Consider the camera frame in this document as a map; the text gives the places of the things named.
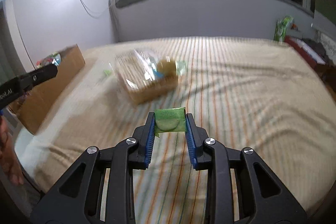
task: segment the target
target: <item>brown cardboard box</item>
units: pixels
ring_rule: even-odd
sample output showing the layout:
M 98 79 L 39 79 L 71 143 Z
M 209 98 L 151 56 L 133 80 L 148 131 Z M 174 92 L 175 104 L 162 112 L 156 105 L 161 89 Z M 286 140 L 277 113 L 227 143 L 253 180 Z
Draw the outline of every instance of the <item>brown cardboard box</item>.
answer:
M 61 63 L 58 66 L 57 76 L 34 87 L 30 92 L 31 95 L 26 98 L 20 108 L 17 108 L 15 104 L 9 106 L 23 126 L 32 134 L 37 132 L 53 103 L 85 65 L 77 45 L 59 53 Z

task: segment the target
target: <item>human hand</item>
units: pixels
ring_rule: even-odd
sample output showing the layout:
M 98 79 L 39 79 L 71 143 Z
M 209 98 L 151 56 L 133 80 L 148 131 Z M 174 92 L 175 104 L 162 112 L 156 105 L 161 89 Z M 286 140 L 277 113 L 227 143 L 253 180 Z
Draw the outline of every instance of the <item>human hand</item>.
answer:
M 12 136 L 5 119 L 0 116 L 0 165 L 14 185 L 24 183 L 21 166 L 14 151 Z

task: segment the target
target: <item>green packet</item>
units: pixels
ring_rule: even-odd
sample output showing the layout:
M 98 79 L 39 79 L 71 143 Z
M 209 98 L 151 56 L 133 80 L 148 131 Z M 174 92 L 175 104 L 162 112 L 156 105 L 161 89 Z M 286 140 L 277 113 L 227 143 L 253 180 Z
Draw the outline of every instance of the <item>green packet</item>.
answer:
M 163 132 L 185 132 L 186 130 L 185 107 L 155 110 L 154 133 L 156 137 Z

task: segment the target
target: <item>beige bedsheet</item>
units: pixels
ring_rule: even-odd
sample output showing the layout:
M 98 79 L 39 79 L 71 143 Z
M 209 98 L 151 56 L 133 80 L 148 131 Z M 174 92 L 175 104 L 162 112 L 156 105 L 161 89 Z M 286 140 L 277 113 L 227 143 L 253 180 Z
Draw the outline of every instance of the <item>beige bedsheet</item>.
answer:
M 115 54 L 150 47 L 188 64 L 167 96 L 133 107 L 104 79 Z M 185 106 L 225 146 L 254 148 L 305 210 L 336 178 L 336 105 L 290 47 L 259 39 L 155 39 L 84 52 L 85 68 L 62 93 L 21 162 L 48 190 L 88 147 L 116 145 L 148 112 Z M 134 172 L 137 223 L 203 223 L 207 172 L 191 168 L 183 133 L 155 140 L 148 170 Z

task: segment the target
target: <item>silver screw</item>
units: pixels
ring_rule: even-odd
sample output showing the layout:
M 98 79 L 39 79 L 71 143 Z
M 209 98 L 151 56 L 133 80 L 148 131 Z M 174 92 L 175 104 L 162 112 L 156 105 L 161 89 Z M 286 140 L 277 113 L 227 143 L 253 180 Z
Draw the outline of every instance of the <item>silver screw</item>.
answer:
M 86 151 L 87 151 L 89 154 L 94 154 L 95 152 L 97 152 L 97 147 L 95 147 L 95 146 L 90 146 Z
M 136 141 L 136 139 L 135 138 L 128 138 L 127 140 L 126 140 L 126 143 L 127 144 L 135 144 L 137 141 Z
M 243 149 L 245 154 L 251 155 L 253 153 L 253 149 L 251 147 L 244 147 Z
M 213 144 L 215 144 L 215 142 L 216 142 L 216 140 L 213 139 L 213 138 L 207 138 L 207 139 L 205 140 L 205 143 L 206 143 L 206 144 L 209 144 L 209 145 L 213 145 Z

